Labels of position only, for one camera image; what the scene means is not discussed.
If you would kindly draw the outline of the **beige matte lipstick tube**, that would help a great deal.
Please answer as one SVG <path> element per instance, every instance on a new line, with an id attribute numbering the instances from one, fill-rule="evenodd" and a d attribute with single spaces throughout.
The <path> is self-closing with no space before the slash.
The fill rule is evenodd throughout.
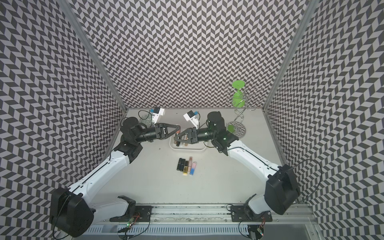
<path id="1" fill-rule="evenodd" d="M 185 147 L 187 147 L 188 146 L 188 135 L 185 135 L 184 136 L 184 140 L 185 140 L 185 142 L 184 142 L 184 145 L 185 145 Z"/>

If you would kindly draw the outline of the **white plastic storage box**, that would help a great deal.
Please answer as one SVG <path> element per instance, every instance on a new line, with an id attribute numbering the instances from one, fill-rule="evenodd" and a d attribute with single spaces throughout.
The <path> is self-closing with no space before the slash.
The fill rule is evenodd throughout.
<path id="1" fill-rule="evenodd" d="M 185 145 L 180 145 L 179 147 L 177 147 L 174 144 L 174 138 L 170 138 L 169 146 L 170 146 L 171 150 L 173 150 L 173 151 L 188 152 L 188 153 L 203 152 L 207 149 L 207 147 L 204 145 L 203 142 L 199 142 L 196 144 L 188 144 L 187 147 L 185 147 Z"/>

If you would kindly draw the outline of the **pink lip gloss tube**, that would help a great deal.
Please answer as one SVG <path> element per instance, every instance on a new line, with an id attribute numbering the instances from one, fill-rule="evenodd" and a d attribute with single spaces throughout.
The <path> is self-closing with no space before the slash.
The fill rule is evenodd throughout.
<path id="1" fill-rule="evenodd" d="M 192 164 L 193 164 L 193 157 L 190 157 L 190 158 L 189 158 L 189 165 L 188 165 L 188 173 L 191 172 Z"/>

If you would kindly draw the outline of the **pink blue gradient lipstick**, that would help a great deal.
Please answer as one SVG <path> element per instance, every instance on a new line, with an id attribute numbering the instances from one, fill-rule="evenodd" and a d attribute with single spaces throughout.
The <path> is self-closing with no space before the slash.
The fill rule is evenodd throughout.
<path id="1" fill-rule="evenodd" d="M 192 163 L 191 170 L 190 170 L 190 175 L 191 175 L 191 176 L 194 175 L 196 166 L 197 166 L 197 162 L 193 162 L 193 163 Z"/>

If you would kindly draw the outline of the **black and gold square lipstick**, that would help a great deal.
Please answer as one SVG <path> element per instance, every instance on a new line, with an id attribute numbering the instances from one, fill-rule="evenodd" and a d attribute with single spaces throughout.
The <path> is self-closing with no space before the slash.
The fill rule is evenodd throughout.
<path id="1" fill-rule="evenodd" d="M 186 176 L 188 174 L 189 169 L 189 161 L 184 162 L 183 175 Z"/>

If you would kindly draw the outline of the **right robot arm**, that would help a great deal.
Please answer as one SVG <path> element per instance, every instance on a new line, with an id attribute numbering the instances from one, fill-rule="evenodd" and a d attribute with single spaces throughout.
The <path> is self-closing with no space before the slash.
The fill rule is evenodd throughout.
<path id="1" fill-rule="evenodd" d="M 174 140 L 188 144 L 211 142 L 219 153 L 242 163 L 260 179 L 265 192 L 254 194 L 244 204 L 249 220 L 255 221 L 271 211 L 283 215 L 301 195 L 294 168 L 272 163 L 248 148 L 228 130 L 220 112 L 210 112 L 203 124 L 200 124 L 197 115 L 198 112 L 193 111 L 184 114 L 185 120 L 191 122 L 193 127 L 182 131 Z"/>

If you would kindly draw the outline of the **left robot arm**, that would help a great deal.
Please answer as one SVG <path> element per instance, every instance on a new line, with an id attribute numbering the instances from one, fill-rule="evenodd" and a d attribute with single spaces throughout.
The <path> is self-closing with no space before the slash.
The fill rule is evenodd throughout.
<path id="1" fill-rule="evenodd" d="M 135 117 L 125 118 L 120 131 L 121 142 L 89 174 L 67 189 L 52 192 L 50 223 L 53 228 L 77 238 L 88 228 L 104 220 L 130 220 L 136 212 L 136 201 L 119 196 L 116 201 L 95 204 L 93 199 L 118 172 L 131 164 L 143 149 L 142 142 L 165 140 L 181 129 L 178 125 L 154 124 L 147 128 Z"/>

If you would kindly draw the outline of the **plain black lipstick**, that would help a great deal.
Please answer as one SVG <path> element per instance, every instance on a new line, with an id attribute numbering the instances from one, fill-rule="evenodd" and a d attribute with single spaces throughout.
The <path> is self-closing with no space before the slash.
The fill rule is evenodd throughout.
<path id="1" fill-rule="evenodd" d="M 184 167 L 185 167 L 185 162 L 186 160 L 185 159 L 180 159 L 180 171 L 183 172 L 184 171 Z"/>

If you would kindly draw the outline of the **black lipstick with text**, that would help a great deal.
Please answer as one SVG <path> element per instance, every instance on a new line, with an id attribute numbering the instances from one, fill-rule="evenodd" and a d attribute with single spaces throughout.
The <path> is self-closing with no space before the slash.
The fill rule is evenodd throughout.
<path id="1" fill-rule="evenodd" d="M 177 171 L 182 171 L 183 170 L 183 167 L 182 167 L 183 163 L 184 163 L 184 160 L 182 158 L 179 158 L 178 166 L 177 166 Z"/>

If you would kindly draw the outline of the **green patterned bowl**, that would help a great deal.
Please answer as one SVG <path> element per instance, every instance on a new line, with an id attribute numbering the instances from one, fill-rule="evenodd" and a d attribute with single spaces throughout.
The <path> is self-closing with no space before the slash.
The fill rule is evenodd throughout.
<path id="1" fill-rule="evenodd" d="M 150 115 L 145 115 L 142 118 L 139 118 L 139 122 L 144 124 L 147 128 L 151 128 L 153 125 L 152 116 Z"/>

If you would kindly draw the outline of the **green plastic cup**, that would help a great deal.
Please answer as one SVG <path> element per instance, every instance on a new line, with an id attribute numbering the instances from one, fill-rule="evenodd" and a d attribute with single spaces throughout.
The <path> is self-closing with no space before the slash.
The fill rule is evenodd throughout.
<path id="1" fill-rule="evenodd" d="M 232 84 L 232 88 L 235 91 L 235 93 L 233 94 L 232 105 L 235 108 L 242 108 L 246 103 L 243 92 L 243 90 L 245 89 L 245 82 L 241 80 L 234 81 Z"/>

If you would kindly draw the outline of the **aluminium front rail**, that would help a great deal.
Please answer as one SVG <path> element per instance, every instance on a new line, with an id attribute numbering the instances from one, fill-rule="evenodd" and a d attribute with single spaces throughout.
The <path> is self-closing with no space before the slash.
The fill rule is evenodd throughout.
<path id="1" fill-rule="evenodd" d="M 257 228 L 264 240 L 322 240 L 311 207 L 297 204 L 283 215 L 264 214 L 250 220 L 240 204 L 138 205 L 141 218 L 129 229 L 126 220 L 104 220 L 92 225 L 80 240 L 140 239 L 239 239 L 255 238 Z"/>

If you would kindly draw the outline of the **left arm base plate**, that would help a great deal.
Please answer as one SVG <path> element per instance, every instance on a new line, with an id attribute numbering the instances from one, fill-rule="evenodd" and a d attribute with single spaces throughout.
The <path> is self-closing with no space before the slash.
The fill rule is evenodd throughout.
<path id="1" fill-rule="evenodd" d="M 134 210 L 129 207 L 122 216 L 110 218 L 110 222 L 128 222 L 131 219 L 135 220 L 137 217 L 139 218 L 136 220 L 136 223 L 149 222 L 151 220 L 152 209 L 153 207 L 150 205 L 136 206 Z"/>

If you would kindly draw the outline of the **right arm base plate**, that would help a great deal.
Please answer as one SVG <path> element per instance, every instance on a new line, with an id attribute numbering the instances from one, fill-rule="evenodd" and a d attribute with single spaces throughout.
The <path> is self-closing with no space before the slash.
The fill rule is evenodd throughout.
<path id="1" fill-rule="evenodd" d="M 271 212 L 263 212 L 261 214 L 255 214 L 249 207 L 243 205 L 229 205 L 229 211 L 231 213 L 232 222 L 272 222 Z"/>

